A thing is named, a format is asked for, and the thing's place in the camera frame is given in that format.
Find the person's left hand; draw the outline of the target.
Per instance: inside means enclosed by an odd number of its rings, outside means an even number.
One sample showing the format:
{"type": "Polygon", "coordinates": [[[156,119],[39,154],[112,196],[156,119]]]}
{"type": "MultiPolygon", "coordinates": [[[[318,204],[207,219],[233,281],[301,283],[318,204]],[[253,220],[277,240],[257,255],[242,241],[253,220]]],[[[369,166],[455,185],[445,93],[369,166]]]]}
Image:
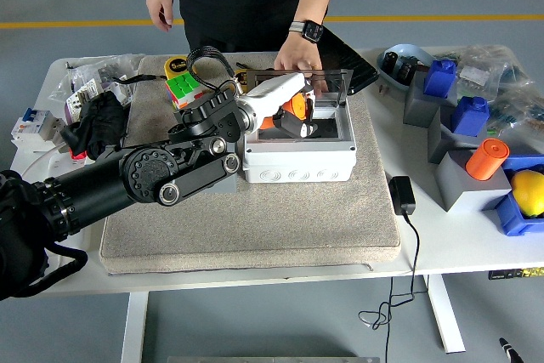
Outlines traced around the person's left hand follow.
{"type": "Polygon", "coordinates": [[[301,33],[290,31],[278,52],[276,70],[321,70],[320,53],[316,43],[302,37],[301,33]]]}

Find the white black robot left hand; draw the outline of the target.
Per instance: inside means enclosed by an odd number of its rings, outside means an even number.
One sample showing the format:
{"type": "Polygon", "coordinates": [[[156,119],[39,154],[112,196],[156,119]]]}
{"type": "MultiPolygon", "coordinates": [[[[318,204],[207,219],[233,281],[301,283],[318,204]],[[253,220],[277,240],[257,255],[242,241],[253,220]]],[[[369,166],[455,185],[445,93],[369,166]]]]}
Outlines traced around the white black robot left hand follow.
{"type": "Polygon", "coordinates": [[[257,132],[266,118],[293,138],[307,138],[313,123],[315,93],[303,73],[290,73],[261,82],[237,100],[246,134],[257,132]]]}

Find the person's right hand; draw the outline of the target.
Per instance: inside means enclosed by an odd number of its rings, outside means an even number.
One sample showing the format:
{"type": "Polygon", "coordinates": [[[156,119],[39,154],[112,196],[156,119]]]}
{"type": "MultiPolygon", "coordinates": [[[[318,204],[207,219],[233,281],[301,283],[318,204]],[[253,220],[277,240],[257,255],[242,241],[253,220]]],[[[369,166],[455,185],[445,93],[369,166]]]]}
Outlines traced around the person's right hand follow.
{"type": "Polygon", "coordinates": [[[173,0],[146,0],[146,6],[153,25],[160,31],[170,31],[173,27],[173,0]]]}

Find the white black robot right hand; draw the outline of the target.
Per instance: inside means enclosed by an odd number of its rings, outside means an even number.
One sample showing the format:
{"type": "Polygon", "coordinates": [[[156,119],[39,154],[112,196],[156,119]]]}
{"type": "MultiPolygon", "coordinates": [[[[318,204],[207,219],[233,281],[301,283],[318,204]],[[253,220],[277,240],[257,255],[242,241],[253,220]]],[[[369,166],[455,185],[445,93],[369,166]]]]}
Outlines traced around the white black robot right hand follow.
{"type": "Polygon", "coordinates": [[[504,338],[499,338],[499,343],[505,352],[509,363],[524,363],[519,353],[513,348],[513,346],[504,338]]]}

